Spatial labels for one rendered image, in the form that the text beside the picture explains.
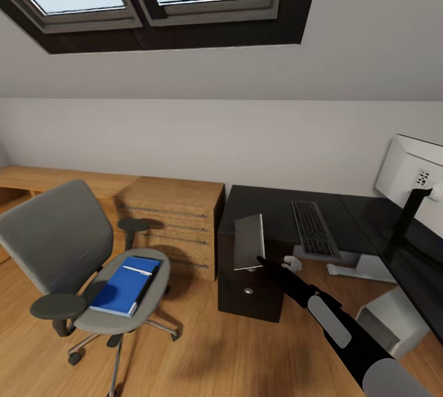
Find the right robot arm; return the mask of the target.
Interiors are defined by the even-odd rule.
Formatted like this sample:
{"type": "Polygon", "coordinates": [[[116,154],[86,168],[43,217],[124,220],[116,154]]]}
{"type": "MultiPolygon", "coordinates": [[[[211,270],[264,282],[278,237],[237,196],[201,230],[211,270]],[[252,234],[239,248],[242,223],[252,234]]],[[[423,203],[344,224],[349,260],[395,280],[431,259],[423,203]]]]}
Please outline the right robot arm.
{"type": "Polygon", "coordinates": [[[313,284],[308,285],[295,271],[302,263],[284,257],[282,265],[258,256],[272,279],[289,297],[307,308],[324,328],[324,335],[367,397],[435,397],[347,312],[342,304],[313,284]]]}

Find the swivel chair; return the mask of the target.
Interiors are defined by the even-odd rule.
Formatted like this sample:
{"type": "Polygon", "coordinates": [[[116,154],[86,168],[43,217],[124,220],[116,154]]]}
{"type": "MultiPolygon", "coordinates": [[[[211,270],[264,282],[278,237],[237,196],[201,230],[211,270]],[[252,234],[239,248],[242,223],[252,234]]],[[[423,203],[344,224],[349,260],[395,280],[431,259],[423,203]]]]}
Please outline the swivel chair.
{"type": "Polygon", "coordinates": [[[92,334],[72,347],[68,363],[81,359],[76,352],[99,335],[111,335],[106,346],[115,348],[113,377],[106,397],[119,397],[115,390],[124,334],[143,323],[170,332],[173,341],[179,330],[148,319],[160,299],[168,293],[170,261],[165,253],[132,247],[135,231],[150,228],[138,219],[119,220],[127,230],[126,250],[110,262],[113,228],[91,189],[81,179],[73,179],[24,201],[0,214],[0,244],[44,295],[34,301],[34,317],[53,320],[60,337],[76,329],[92,334]],[[91,310],[90,305],[125,259],[137,257],[160,261],[160,266],[131,318],[91,310]],[[81,287],[97,275],[78,295],[81,287]]]}

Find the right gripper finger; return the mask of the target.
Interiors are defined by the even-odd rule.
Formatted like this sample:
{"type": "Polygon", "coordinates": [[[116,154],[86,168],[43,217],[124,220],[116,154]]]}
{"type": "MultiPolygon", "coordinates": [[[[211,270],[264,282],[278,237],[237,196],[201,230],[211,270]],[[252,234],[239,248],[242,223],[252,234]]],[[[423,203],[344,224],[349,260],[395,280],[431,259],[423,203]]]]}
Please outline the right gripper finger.
{"type": "Polygon", "coordinates": [[[268,269],[269,266],[271,265],[271,262],[269,262],[269,261],[263,259],[263,258],[260,257],[260,256],[258,256],[257,259],[259,260],[259,262],[263,265],[263,267],[264,267],[265,269],[268,269]]]}

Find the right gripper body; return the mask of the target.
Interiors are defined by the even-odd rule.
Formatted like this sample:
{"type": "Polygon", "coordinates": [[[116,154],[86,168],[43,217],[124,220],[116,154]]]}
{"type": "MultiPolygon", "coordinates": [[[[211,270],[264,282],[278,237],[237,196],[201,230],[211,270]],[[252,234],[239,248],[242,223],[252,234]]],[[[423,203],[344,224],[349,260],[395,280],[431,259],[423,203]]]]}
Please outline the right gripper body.
{"type": "Polygon", "coordinates": [[[290,290],[292,290],[293,285],[298,280],[302,280],[289,269],[282,267],[275,260],[271,262],[271,265],[266,270],[265,275],[267,275],[269,279],[272,279],[274,283],[277,284],[289,297],[290,290]]]}

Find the monitor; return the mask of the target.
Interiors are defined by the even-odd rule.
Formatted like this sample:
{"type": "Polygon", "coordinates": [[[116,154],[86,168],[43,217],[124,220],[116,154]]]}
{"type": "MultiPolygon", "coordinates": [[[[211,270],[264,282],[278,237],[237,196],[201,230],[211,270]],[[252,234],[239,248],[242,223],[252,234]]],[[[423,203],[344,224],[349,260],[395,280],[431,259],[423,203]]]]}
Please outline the monitor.
{"type": "Polygon", "coordinates": [[[403,209],[389,242],[443,268],[404,236],[416,218],[443,239],[443,146],[395,134],[375,188],[403,209]]]}

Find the notebook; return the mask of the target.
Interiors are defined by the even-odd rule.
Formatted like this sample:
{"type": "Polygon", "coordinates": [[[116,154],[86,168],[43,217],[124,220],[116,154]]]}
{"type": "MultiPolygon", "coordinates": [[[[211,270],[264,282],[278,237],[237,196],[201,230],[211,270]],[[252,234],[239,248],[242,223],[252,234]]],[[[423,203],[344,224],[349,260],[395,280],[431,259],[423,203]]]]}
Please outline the notebook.
{"type": "Polygon", "coordinates": [[[262,214],[235,221],[234,270],[262,267],[258,256],[265,258],[262,214]]]}

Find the folder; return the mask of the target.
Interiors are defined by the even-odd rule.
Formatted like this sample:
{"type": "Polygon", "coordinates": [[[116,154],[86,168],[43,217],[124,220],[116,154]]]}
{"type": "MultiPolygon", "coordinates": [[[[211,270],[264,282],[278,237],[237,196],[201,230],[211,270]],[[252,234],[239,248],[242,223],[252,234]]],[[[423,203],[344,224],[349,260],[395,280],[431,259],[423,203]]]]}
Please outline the folder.
{"type": "Polygon", "coordinates": [[[160,261],[128,256],[91,303],[91,310],[131,318],[159,266],[160,261]],[[144,270],[150,275],[124,267],[144,270]]]}

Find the keyboard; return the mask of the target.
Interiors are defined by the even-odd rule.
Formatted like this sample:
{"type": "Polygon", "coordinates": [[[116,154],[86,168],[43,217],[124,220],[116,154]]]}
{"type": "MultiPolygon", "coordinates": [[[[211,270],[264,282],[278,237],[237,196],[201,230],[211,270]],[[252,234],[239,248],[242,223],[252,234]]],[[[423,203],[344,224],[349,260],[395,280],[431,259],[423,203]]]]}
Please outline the keyboard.
{"type": "Polygon", "coordinates": [[[342,260],[316,202],[292,201],[291,203],[303,253],[342,260]]]}

